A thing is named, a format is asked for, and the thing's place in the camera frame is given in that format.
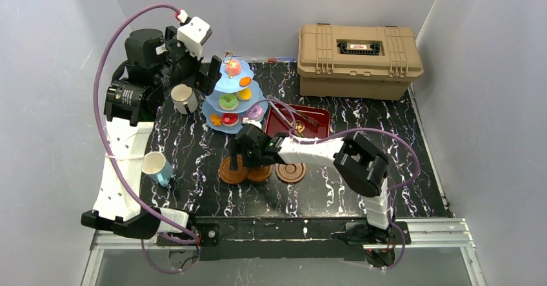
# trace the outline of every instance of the brown saucer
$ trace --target brown saucer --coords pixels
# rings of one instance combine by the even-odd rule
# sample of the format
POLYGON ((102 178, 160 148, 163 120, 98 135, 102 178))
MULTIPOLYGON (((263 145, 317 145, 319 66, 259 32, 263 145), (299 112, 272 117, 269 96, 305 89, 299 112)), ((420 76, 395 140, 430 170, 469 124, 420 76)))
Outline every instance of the brown saucer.
POLYGON ((294 163, 291 165, 275 166, 277 177, 285 183, 298 183, 306 175, 306 165, 304 163, 294 163))
POLYGON ((247 179, 254 182, 265 181, 267 178, 272 175, 274 171, 274 166, 270 165, 269 167, 260 167, 256 169, 249 169, 249 174, 247 174, 247 179))
POLYGON ((221 180, 231 185, 242 183, 249 174, 249 169, 243 167, 241 155, 237 155, 237 166, 239 167, 237 171, 230 170, 230 160, 231 158, 228 157, 221 163, 219 168, 221 180))

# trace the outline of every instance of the pink donut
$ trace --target pink donut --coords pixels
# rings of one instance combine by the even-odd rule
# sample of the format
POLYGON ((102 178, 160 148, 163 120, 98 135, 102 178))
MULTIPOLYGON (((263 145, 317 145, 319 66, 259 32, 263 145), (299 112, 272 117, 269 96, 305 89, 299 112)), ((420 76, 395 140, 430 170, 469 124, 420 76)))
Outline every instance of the pink donut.
POLYGON ((255 105, 249 110, 247 117, 251 120, 260 120, 264 117, 264 109, 260 105, 255 105))

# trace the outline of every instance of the tan toolbox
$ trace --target tan toolbox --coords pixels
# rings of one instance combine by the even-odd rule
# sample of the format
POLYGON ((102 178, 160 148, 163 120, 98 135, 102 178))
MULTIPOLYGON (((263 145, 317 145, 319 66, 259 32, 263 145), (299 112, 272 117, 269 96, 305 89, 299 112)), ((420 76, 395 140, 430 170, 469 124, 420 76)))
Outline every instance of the tan toolbox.
POLYGON ((302 96, 398 100, 423 72, 411 28, 324 24, 300 28, 302 96))

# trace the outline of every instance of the white wall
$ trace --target white wall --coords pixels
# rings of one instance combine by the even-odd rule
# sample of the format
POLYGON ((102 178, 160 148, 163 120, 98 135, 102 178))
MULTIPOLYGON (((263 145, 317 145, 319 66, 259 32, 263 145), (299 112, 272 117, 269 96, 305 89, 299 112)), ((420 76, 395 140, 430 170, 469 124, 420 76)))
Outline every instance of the white wall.
POLYGON ((104 158, 93 78, 123 19, 116 0, 0 0, 2 285, 81 282, 104 158))
POLYGON ((489 285, 545 285, 547 0, 438 0, 414 85, 433 160, 489 285))
MULTIPOLYGON (((153 3, 172 3, 207 21, 213 35, 205 59, 232 51, 248 59, 296 57, 298 29, 306 23, 399 25, 420 31, 435 0, 118 0, 125 14, 153 3)), ((137 20, 134 28, 173 25, 162 14, 137 20)))

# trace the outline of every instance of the white cup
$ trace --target white cup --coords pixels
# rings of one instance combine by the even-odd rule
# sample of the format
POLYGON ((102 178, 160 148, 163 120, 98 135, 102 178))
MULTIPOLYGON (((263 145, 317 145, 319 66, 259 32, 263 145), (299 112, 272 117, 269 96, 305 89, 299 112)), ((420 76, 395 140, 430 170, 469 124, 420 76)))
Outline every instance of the white cup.
POLYGON ((171 90, 171 99, 181 114, 188 115, 197 110, 197 98, 194 90, 186 85, 174 86, 171 90))

